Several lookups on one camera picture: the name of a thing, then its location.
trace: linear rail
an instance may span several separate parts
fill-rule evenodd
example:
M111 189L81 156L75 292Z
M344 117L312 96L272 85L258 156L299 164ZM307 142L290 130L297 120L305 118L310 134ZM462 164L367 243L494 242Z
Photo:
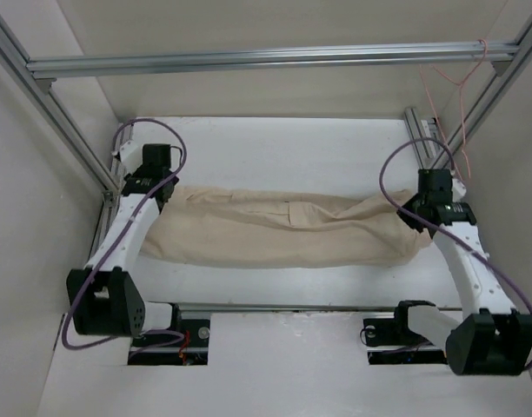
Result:
M486 61L511 61L515 43L489 42ZM197 52L153 56L65 56L31 60L36 79L125 76L218 70L471 62L482 59L479 42L397 43L273 50Z

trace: wire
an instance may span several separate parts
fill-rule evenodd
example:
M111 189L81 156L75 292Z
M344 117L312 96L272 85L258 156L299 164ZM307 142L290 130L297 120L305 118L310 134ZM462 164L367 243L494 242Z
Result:
M478 42L482 43L484 45L484 51L482 53L481 60L475 65L475 67L461 80L461 81L455 81L450 76L448 76L443 70L439 69L435 65L430 65L430 68L435 70L438 74L443 76L446 80L448 80L450 83L453 83L457 87L459 87L459 111L461 114L461 132L462 132L462 147L461 152L463 154L463 157L465 158L465 165L467 165L467 177L470 179L471 177L471 166L469 163L469 156L467 155L467 150L465 149L467 146L467 128L465 126L465 101L464 101L464 94L463 94L463 88L467 84L467 81L471 78L473 74L479 69L479 67L482 65L484 60L486 59L486 55L489 52L489 44L485 39L479 39ZM422 84L424 85L424 90L426 91L427 98L430 102L430 108L432 108L432 113L434 114L434 118L436 119L436 126L438 127L438 130L440 131L440 135L442 135L442 141L446 143L446 147L448 146L448 141L446 139L446 136L443 133L442 125L440 124L440 118L438 117L436 113L436 107L434 105L434 102L432 101L432 97L430 95L429 86L426 83L426 79L424 78L424 73L422 71L422 65L419 65L419 72L421 74ZM462 180L462 175L459 170L457 171L457 174Z
M400 354L400 353L404 353L404 352L415 352L416 353L423 346L429 346L431 344L432 343L430 343L429 341L422 341L422 342L417 343L416 345L413 345L413 346L399 347L398 349L394 349L394 350L383 350L381 352L381 354Z
M183 365L185 364L185 362L187 361L187 354L184 354L183 353L183 349L186 349L188 346L189 346L189 342L190 342L190 333L189 333L189 330L187 330L185 332L185 342L183 345L181 345L181 347L179 348L179 357L181 358L181 360L183 361Z
M179 343L185 338L185 335L183 333L176 332L175 330L154 330L152 329L152 330L148 330L143 333L143 335L147 335L147 334L170 334L172 336L175 336L176 339L174 339L173 341L164 341L161 343L156 343L154 345L148 345L145 347L141 347L140 349L137 349L135 352L132 352L129 355L129 359L131 359L136 354L140 354L141 352L144 352L145 350L148 350L148 349L163 348L166 346L175 345L176 343Z
M442 124L440 123L440 117L438 117L438 114L436 113L436 106L434 105L434 101L432 100L432 95L430 94L429 85L427 84L426 78L424 77L424 70L422 69L422 65L419 65L419 74L421 74L422 85L424 86L426 97L429 99L430 108L432 109L434 120L436 120L436 126L438 128L438 131L440 132L440 136L442 137L442 140L438 142L440 142L440 144L444 148L449 150L448 139L446 138L446 134L443 133L443 127L442 127ZM463 175L461 175L461 172L459 171L459 169L456 169L456 172L459 175L459 179L463 181Z
M123 230L121 231L121 233L117 236L117 238L113 241L113 243L111 243L110 245L110 248L103 254L102 258L100 259L100 261L98 261L98 263L92 268L92 270L90 271L89 273L89 276L86 278L86 280L84 281L83 285L81 286L81 288L79 289L79 291L76 293L76 296L75 298L73 299L73 302L71 303L71 306L69 308L69 311L67 312L67 314L65 315L65 320L63 321L63 330L62 330L62 333L61 333L61 341L62 341L62 344L65 346L65 348L69 349L69 350L82 350L82 349L87 349L87 348L92 348L94 346L98 346L98 345L101 345L107 341L113 341L114 339L116 339L115 336L110 336L110 337L105 337L103 339L100 339L99 341L93 341L91 343L85 343L83 345L71 345L69 343L69 340L67 339L67 332L69 330L69 326L71 324L71 321L73 319L73 314L76 312L76 309L78 308L84 294L86 293L86 290L88 289L88 287L90 286L90 284L94 281L94 278L96 277L96 273L100 270L100 268L103 266L103 264L108 260L108 258L110 257L110 255L113 253L114 250L116 250L117 246L119 246L119 243L121 242L121 240L125 237L125 235L127 235L127 232L129 232L129 229L130 227L132 226L133 224L133 221L135 220L135 217L136 215L138 214L138 212L141 210L141 208L143 207L143 205L161 188L163 187L165 184L167 184L168 182L170 182L171 180L173 180L177 174L179 174L179 172L181 171L181 169L183 169L183 167L185 166L185 163L187 162L187 146L185 145L185 142L184 140L182 139L182 137L179 136L179 134L173 130L173 128L171 128L170 126L168 126L166 123L164 122L160 122L159 120L156 120L156 119L152 119L152 118L149 118L149 117L143 117L143 118L140 118L140 119L131 119L131 120L128 120L127 122L125 122L124 124L122 124L119 129L116 131L116 133L114 134L113 136L113 139L112 139L112 142L115 142L117 137L119 136L119 134L125 129L127 128L128 126L132 126L134 125L135 123L140 123L140 122L150 122L150 123L154 123L154 124L158 124L164 128L166 128L170 133L172 133L176 138L177 140L179 141L180 145L181 145L181 148L183 150L183 153L182 153L182 157L181 157L181 161L179 163L179 166L177 167L177 169L171 173L167 178L164 178L163 180L161 180L153 189L151 189L145 196L144 198L136 205L135 209L133 210L133 213L129 219L129 221L127 222L127 224L125 225L125 227L123 228ZM162 333L162 334L172 334L171 332L173 332L173 330L160 330L159 333Z
M181 160L183 159L183 150L175 145L171 145L171 148L177 149L179 151L179 165L181 165Z
M468 253L471 254L471 256L473 256L474 258L476 258L482 265L484 265L486 268L490 269L492 272L494 272L495 275L497 275L499 278L501 278L506 284L508 284L508 286L514 290L514 292L519 296L519 298L522 300L523 304L525 304L525 306L527 307L527 310L529 311L530 315L532 315L532 304L529 300L529 298L523 293L523 291L521 290L521 288L519 288L519 286L517 284L515 284L511 278L509 278L505 273L503 273L498 267L494 266L492 264L492 262L490 262L488 259L486 259L484 256L482 256L481 254L479 254L477 251L475 251L473 248L471 248L467 243L465 243L464 241L462 241L459 237L457 237L456 235L454 235L453 233L449 232L448 230L446 230L445 228L441 228L440 226L436 226L434 223L431 223L427 220L424 220L422 217L420 217L419 215L416 215L415 213L407 210L406 208L403 208L398 202L396 202L396 200L394 200L391 195L388 193L388 191L386 190L386 187L384 186L384 182L383 182L383 179L384 179L384 175L386 173L386 169L388 168L389 166L389 163L396 157L397 154L399 154L402 150L404 150L405 148L407 148L408 146L412 145L413 143L420 143L420 142L434 142L434 143L437 143L438 145L442 146L442 144L437 141L436 139L433 139L431 137L424 137L422 139L414 139L412 141L409 141L409 142L406 142L404 143L403 145L400 145L396 150L394 150L390 156L388 156L388 159L384 162L384 164L382 165L382 169L380 170L380 175L378 177L378 182L379 182L379 185L380 185L380 190L382 191L382 194L384 194L384 197L386 197L386 199L388 200L388 202L394 206L397 210L401 211L402 213L404 213L405 215L408 215L409 217L411 217L412 219L415 219L416 221L420 222L422 225L424 225L425 227L431 229L431 230L434 230L434 231L437 231L437 232L440 232L442 233L443 235L446 235L448 238L450 238L452 241L454 241L455 243L457 243L459 246L461 246L463 249L465 249ZM449 156L449 162L452 166L452 169L455 168L455 163L454 163L454 160L453 160L453 155L451 153L451 151L446 148L446 147L443 147L442 148L444 149L444 151L448 154ZM529 370L532 368L532 359L529 361L528 364L525 365L525 370Z

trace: black joint housing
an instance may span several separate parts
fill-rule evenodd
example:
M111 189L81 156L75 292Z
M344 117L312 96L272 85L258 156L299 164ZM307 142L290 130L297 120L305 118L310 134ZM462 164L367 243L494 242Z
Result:
M419 169L418 190L404 209L419 215L422 219L440 226L450 226L452 222L476 224L476 218L466 202L453 201L453 181L448 169ZM426 227L417 219L401 211L397 215L412 229L421 233ZM435 230L429 229L433 237Z
M132 174L125 176L121 195L148 194L157 184L171 176L171 147L166 144L143 145L143 164ZM158 189L153 198L160 213L171 198L179 178L176 176Z
M529 314L471 314L446 340L448 363L458 375L519 375L532 348Z
M72 304L91 272L72 269L67 276L67 294ZM144 324L144 301L130 275L121 268L98 271L81 299L73 322L79 334L137 336Z

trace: fabric garment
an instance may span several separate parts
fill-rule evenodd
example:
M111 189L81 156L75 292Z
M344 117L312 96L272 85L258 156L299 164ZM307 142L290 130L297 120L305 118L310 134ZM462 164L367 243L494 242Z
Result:
M393 194L400 203L412 194ZM143 252L223 268L399 265L428 246L383 195L331 195L176 187Z

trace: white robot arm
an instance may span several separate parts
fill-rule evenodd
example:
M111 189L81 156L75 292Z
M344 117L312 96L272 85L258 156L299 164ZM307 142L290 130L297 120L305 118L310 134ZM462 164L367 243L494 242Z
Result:
M468 242L488 259L476 218L467 203L454 202L452 184L447 169L421 169L418 194L403 207ZM416 219L402 212L398 215L411 228L424 229ZM390 323L389 338L400 345L418 342L419 337L428 340L446 354L455 374L520 374L532 348L532 316L517 311L494 273L470 252L440 231L430 233L456 284L463 321L450 318L428 301L402 301ZM372 320L368 324L376 329Z
M146 198L159 182L171 176L170 152L171 147L167 144L147 144L141 147L129 141L115 155L128 173L119 209L103 244L84 269L70 271L67 291L71 303L89 273L116 243L127 223L130 220L133 222L116 249L96 272L94 281L73 314L75 329L79 334L136 337L151 329L179 327L180 314L176 305L144 301L130 277L144 237L179 181L174 177L151 198ZM131 219L137 208L138 212Z

